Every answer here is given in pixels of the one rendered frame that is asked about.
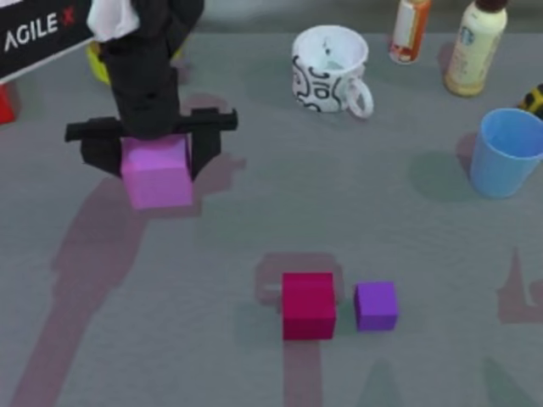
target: plastic cup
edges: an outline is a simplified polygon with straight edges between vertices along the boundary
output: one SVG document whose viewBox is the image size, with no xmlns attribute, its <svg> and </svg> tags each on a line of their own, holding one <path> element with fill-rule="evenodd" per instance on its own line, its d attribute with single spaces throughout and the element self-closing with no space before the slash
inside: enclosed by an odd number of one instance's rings
<svg viewBox="0 0 543 407">
<path fill-rule="evenodd" d="M 543 121 L 520 109 L 496 109 L 481 122 L 470 179 L 488 198 L 511 197 L 543 159 Z"/>
</svg>

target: spray can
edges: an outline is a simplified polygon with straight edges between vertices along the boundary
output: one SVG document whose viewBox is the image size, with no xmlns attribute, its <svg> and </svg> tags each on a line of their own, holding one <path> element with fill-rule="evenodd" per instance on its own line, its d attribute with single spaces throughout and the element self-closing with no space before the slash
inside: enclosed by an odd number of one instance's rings
<svg viewBox="0 0 543 407">
<path fill-rule="evenodd" d="M 397 64 L 412 64 L 423 42 L 432 0 L 400 0 L 389 55 Z"/>
</svg>

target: table surface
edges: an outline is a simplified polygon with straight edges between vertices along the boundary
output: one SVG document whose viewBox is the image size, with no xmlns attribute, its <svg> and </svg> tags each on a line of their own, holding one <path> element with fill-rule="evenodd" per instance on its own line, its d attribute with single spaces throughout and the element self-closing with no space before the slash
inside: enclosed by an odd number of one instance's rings
<svg viewBox="0 0 543 407">
<path fill-rule="evenodd" d="M 367 36 L 362 123 L 296 104 L 293 36 L 195 36 L 185 108 L 228 105 L 240 126 L 199 203 L 144 214 L 63 142 L 115 111 L 84 52 L 22 78 L 0 132 L 0 405 L 542 405 L 542 175 L 490 201 L 465 167 L 483 114 L 541 81 L 543 36 L 506 36 L 473 99 L 441 85 L 453 37 L 399 66 Z M 294 270 L 335 272 L 334 340 L 282 342 Z M 394 332 L 355 332 L 352 287 L 371 280 L 396 284 Z"/>
</svg>

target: magenta cube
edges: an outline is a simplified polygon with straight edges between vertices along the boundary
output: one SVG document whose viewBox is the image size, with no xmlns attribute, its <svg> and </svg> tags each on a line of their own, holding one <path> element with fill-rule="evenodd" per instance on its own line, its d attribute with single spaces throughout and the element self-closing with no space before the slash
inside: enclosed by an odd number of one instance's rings
<svg viewBox="0 0 543 407">
<path fill-rule="evenodd" d="M 184 135 L 122 145 L 122 180 L 134 209 L 171 208 L 193 203 L 188 140 Z"/>
<path fill-rule="evenodd" d="M 356 328 L 391 331 L 398 321 L 398 299 L 393 282 L 359 282 L 355 286 Z"/>
</svg>

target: red block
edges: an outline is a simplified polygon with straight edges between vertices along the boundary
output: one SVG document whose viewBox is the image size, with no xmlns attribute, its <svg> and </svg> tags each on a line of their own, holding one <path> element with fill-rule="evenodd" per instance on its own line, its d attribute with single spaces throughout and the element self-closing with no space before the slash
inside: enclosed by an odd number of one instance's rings
<svg viewBox="0 0 543 407">
<path fill-rule="evenodd" d="M 15 121 L 14 108 L 9 100 L 8 90 L 5 85 L 0 85 L 0 125 Z"/>
<path fill-rule="evenodd" d="M 335 305 L 333 273 L 283 274 L 283 340 L 332 339 Z"/>
</svg>

